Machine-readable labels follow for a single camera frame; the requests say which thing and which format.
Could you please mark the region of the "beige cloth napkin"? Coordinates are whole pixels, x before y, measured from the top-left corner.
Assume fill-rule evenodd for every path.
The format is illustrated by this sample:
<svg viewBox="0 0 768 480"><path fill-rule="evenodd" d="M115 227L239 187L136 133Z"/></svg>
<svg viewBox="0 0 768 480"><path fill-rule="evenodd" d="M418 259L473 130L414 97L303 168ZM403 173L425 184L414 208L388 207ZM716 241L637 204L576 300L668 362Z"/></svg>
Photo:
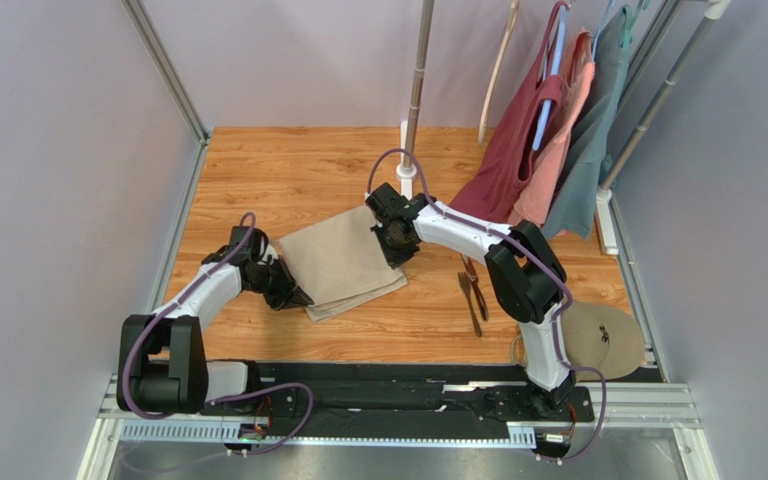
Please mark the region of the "beige cloth napkin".
<svg viewBox="0 0 768 480"><path fill-rule="evenodd" d="M321 323L408 285L406 274L388 265L372 228L376 220L361 205L279 239L300 288L312 299L306 312Z"/></svg>

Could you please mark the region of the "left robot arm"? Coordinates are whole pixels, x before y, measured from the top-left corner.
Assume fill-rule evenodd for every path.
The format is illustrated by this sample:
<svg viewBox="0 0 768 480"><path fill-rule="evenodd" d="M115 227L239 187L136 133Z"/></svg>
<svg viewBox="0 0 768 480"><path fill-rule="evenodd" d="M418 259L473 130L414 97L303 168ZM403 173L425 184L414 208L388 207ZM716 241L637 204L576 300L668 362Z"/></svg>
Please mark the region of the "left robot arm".
<svg viewBox="0 0 768 480"><path fill-rule="evenodd" d="M235 226L227 245L207 255L195 278L164 305L132 314L121 328L118 406L146 419L196 414L207 404L249 399L255 365L210 361L203 334L225 305L244 292L273 310L312 305L268 236Z"/></svg>

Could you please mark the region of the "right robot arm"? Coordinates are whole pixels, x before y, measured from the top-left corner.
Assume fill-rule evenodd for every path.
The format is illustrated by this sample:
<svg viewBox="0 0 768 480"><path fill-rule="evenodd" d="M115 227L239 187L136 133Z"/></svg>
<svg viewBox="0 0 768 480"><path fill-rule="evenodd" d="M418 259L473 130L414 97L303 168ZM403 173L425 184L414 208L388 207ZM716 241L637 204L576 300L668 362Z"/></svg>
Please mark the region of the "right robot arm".
<svg viewBox="0 0 768 480"><path fill-rule="evenodd" d="M575 379L558 320L572 295L539 228L528 221L516 226L482 221L425 194L408 199L387 183L366 194L365 203L389 266L403 265L426 242L487 268L498 304L519 325L534 405L547 411L562 407Z"/></svg>

